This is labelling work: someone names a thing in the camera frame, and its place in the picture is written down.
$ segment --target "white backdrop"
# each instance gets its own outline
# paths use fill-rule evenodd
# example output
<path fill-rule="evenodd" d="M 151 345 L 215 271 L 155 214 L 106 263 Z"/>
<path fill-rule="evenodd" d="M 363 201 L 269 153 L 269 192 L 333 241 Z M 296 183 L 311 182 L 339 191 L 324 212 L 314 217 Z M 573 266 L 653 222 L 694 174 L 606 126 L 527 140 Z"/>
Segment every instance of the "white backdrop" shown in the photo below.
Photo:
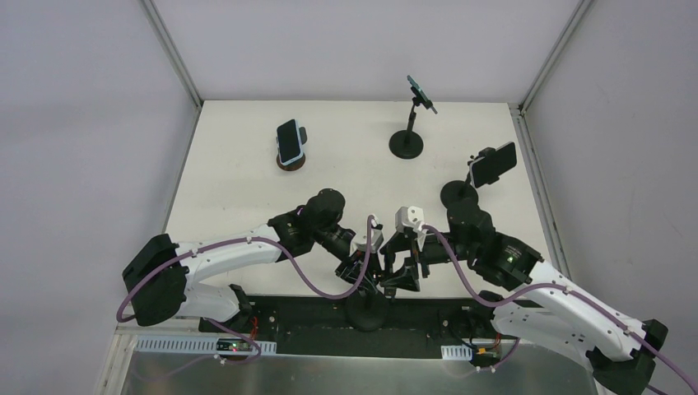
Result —
<path fill-rule="evenodd" d="M 0 393 L 92 393 L 194 108 L 138 3 L 0 5 Z"/>
<path fill-rule="evenodd" d="M 606 0 L 529 110 L 573 278 L 698 379 L 698 2 Z M 653 385 L 688 387 L 659 361 Z"/>
<path fill-rule="evenodd" d="M 520 102 L 577 0 L 157 0 L 213 100 Z"/>

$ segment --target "red wire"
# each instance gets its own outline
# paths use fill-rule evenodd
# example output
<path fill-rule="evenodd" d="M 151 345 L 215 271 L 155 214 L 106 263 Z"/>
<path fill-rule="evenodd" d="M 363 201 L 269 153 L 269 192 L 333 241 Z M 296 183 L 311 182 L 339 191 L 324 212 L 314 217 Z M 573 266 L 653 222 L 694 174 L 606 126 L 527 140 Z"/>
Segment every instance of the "red wire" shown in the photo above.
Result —
<path fill-rule="evenodd" d="M 254 340 L 254 338 L 257 336 L 257 331 L 258 331 L 258 320 L 257 317 L 252 317 L 250 319 L 250 322 L 252 323 L 252 330 L 249 331 L 249 337 Z"/>

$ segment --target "white table surface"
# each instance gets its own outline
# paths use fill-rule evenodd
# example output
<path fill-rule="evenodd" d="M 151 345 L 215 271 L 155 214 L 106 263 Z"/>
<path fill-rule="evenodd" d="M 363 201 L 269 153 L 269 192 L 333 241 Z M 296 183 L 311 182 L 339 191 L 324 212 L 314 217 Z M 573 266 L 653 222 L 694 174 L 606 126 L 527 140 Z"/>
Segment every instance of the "white table surface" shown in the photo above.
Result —
<path fill-rule="evenodd" d="M 232 235 L 305 204 L 322 188 L 335 188 L 347 200 L 343 227 L 358 231 L 374 213 L 388 240 L 395 229 L 395 212 L 414 205 L 424 209 L 427 223 L 448 231 L 441 187 L 465 178 L 470 155 L 513 141 L 519 163 L 497 183 L 479 188 L 480 205 L 490 212 L 498 231 L 547 256 L 507 104 L 436 103 L 438 115 L 417 109 L 415 131 L 425 148 L 416 159 L 401 160 L 390 153 L 388 140 L 406 127 L 410 106 L 410 102 L 206 101 L 166 232 L 174 242 Z M 282 171 L 275 162 L 276 129 L 289 119 L 297 119 L 308 132 L 307 161 L 295 172 Z M 403 255 L 398 255 L 396 269 Z M 340 293 L 349 287 L 334 275 L 337 259 L 319 245 L 297 260 L 321 290 Z M 508 294 L 463 267 L 476 290 Z M 398 290 L 398 297 L 468 296 L 452 264 L 430 269 L 429 278 L 420 279 L 421 292 Z M 238 284 L 249 295 L 314 295 L 288 262 L 245 267 L 205 282 Z"/>

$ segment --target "black phone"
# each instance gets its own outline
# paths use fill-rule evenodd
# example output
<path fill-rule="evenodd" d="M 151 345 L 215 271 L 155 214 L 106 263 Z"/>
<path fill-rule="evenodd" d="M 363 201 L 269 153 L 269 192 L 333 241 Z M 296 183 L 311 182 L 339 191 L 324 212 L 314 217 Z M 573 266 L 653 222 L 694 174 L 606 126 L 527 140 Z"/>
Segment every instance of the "black phone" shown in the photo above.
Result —
<path fill-rule="evenodd" d="M 493 152 L 475 158 L 470 164 L 472 186 L 480 188 L 485 184 L 493 184 L 500 179 L 500 175 L 512 170 L 515 166 L 516 145 L 514 142 L 507 142 Z"/>
<path fill-rule="evenodd" d="M 431 100 L 429 100 L 429 98 L 426 97 L 426 93 L 424 93 L 419 84 L 417 84 L 416 81 L 414 81 L 414 78 L 407 76 L 407 80 L 410 81 L 410 85 L 412 85 L 412 93 L 414 93 L 415 96 L 418 97 L 418 100 L 424 105 L 424 107 L 426 109 L 434 111 L 434 114 L 438 114 L 438 112 L 436 112 L 436 107 L 434 107 L 434 103 L 432 103 Z"/>
<path fill-rule="evenodd" d="M 277 128 L 277 148 L 279 162 L 284 166 L 303 157 L 303 142 L 295 119 Z"/>

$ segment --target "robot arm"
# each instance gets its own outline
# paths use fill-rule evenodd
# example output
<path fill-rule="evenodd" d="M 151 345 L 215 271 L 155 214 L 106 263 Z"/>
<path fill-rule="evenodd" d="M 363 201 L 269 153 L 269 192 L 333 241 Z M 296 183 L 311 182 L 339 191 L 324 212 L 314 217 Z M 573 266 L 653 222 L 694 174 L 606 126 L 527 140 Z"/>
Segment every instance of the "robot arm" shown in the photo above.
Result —
<path fill-rule="evenodd" d="M 572 359 L 593 372 L 594 378 L 614 393 L 642 393 L 654 372 L 654 354 L 629 332 L 659 350 L 667 336 L 664 325 L 656 320 L 641 322 L 590 295 L 521 240 L 497 232 L 490 215 L 470 199 L 449 205 L 447 217 L 449 232 L 442 234 L 443 241 L 475 273 L 514 293 L 541 286 L 526 292 L 525 297 L 543 307 L 544 312 L 507 303 L 480 309 L 479 318 L 501 334 L 534 342 Z M 382 252 L 392 253 L 391 241 L 406 239 L 409 247 L 402 250 L 411 251 L 411 259 L 421 264 L 423 274 L 428 274 L 428 265 L 450 261 L 442 240 L 435 235 L 424 236 L 423 217 L 407 223 L 411 226 L 402 229 Z M 417 243 L 420 236 L 425 240 L 421 248 Z M 544 286 L 550 284 L 556 288 Z M 627 329 L 619 328 L 577 295 L 606 310 Z M 490 302 L 503 300 L 488 291 L 480 296 Z"/>
<path fill-rule="evenodd" d="M 122 273 L 129 291 L 162 263 L 184 253 L 189 256 L 158 273 L 135 294 L 132 305 L 137 323 L 155 325 L 175 315 L 212 318 L 218 322 L 236 316 L 246 300 L 242 289 L 209 286 L 201 281 L 237 268 L 287 259 L 279 248 L 252 240 L 253 237 L 279 243 L 293 257 L 308 253 L 317 242 L 342 264 L 356 263 L 365 249 L 365 240 L 357 239 L 353 230 L 339 226 L 344 203 L 339 192 L 323 189 L 305 205 L 275 216 L 265 225 L 224 239 L 174 244 L 167 234 L 152 238 Z M 382 243 L 380 227 L 375 224 L 373 230 L 374 248 Z"/>

